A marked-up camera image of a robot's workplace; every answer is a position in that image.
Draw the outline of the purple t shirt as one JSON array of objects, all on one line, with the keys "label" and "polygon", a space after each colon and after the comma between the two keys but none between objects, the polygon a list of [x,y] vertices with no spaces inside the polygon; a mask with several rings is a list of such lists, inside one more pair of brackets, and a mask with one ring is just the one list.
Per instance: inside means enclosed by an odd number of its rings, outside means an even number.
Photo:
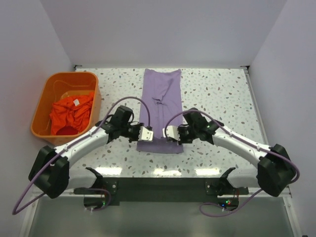
[{"label": "purple t shirt", "polygon": [[149,108],[150,127],[154,132],[153,141],[137,143],[139,152],[159,154],[180,154],[184,152],[182,145],[168,142],[163,137],[163,129],[167,122],[182,111],[181,70],[173,72],[156,72],[146,69],[144,72],[142,100]]}]

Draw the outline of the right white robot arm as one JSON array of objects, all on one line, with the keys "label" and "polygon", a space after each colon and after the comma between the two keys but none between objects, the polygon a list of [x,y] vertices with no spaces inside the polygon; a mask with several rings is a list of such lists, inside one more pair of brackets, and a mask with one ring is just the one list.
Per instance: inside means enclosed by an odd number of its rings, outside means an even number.
[{"label": "right white robot arm", "polygon": [[222,192],[231,194],[237,188],[259,188],[278,197],[284,188],[298,180],[299,170],[282,145],[270,146],[255,142],[196,108],[182,115],[187,124],[178,127],[179,143],[191,143],[199,139],[227,149],[250,163],[248,169],[231,168],[222,175]]}]

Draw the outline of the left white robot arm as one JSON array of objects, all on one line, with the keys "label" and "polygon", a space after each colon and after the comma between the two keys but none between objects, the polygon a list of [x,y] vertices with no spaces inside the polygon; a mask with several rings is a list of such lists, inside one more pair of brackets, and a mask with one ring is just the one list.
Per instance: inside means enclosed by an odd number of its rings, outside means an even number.
[{"label": "left white robot arm", "polygon": [[31,184],[50,198],[59,197],[64,191],[74,189],[80,194],[109,196],[103,176],[94,168],[71,172],[71,167],[95,149],[124,137],[129,142],[151,141],[151,127],[130,120],[133,111],[119,106],[114,114],[96,123],[89,131],[54,148],[40,149],[29,174]]}]

